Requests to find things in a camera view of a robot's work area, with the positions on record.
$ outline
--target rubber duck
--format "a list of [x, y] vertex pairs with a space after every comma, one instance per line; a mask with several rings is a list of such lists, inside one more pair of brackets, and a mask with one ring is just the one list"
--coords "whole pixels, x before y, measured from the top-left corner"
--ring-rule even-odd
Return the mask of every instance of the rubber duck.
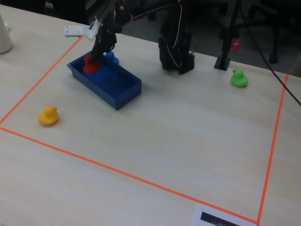
[[84, 61], [85, 61], [85, 66], [83, 68], [83, 72], [87, 74], [94, 74], [98, 71], [100, 68], [100, 60], [97, 60], [94, 64], [90, 64], [90, 60], [92, 58], [91, 54], [86, 55]]
[[117, 57], [115, 57], [115, 54], [114, 54], [112, 51], [106, 53], [105, 56], [106, 56], [109, 60], [113, 61], [115, 64], [117, 64], [117, 65], [119, 64], [119, 59], [118, 59]]
[[43, 125], [53, 125], [58, 120], [58, 113], [56, 107], [48, 106], [39, 114], [38, 120]]
[[245, 87], [248, 84], [248, 78], [244, 75], [244, 71], [236, 69], [233, 71], [231, 83], [235, 87]]

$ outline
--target black stand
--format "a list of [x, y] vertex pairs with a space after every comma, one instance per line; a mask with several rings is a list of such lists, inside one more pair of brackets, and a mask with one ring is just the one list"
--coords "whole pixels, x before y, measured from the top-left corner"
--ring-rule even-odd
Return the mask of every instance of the black stand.
[[233, 39], [233, 35], [235, 33], [235, 23], [236, 23], [236, 19], [237, 19], [239, 10], [240, 10], [241, 3], [242, 3], [242, 0], [236, 0], [234, 12], [233, 12], [233, 15], [231, 18], [231, 23], [230, 23], [229, 29], [226, 31], [226, 34], [225, 34], [225, 37], [223, 40], [222, 55], [220, 55], [217, 58], [216, 63], [214, 65], [215, 69], [224, 70], [224, 71], [226, 71], [228, 69], [228, 66], [230, 63], [230, 58], [228, 58], [228, 53], [232, 46], [232, 39]]

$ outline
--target green rubber duck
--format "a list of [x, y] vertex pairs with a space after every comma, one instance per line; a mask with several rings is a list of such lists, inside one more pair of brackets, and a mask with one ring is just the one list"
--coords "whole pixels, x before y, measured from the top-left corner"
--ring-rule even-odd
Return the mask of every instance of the green rubber duck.
[[246, 87], [248, 84], [248, 78], [244, 75], [243, 70], [236, 69], [233, 71], [231, 83], [235, 87]]

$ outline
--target white clip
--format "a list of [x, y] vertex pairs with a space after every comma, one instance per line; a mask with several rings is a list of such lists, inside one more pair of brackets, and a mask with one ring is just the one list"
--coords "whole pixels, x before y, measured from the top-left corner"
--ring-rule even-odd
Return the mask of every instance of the white clip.
[[92, 41], [95, 38], [95, 36], [97, 35], [98, 25], [99, 25], [99, 22], [97, 19], [93, 23], [94, 24], [93, 24], [91, 30], [84, 25], [66, 26], [65, 30], [64, 30], [64, 36], [66, 36], [66, 37], [84, 36], [85, 38]]

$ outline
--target yellow rubber duck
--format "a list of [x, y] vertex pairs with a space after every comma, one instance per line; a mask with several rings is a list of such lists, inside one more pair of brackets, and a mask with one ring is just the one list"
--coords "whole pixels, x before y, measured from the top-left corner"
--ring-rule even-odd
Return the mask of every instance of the yellow rubber duck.
[[58, 120], [58, 113], [56, 107], [48, 106], [45, 110], [39, 114], [38, 120], [43, 125], [53, 125]]

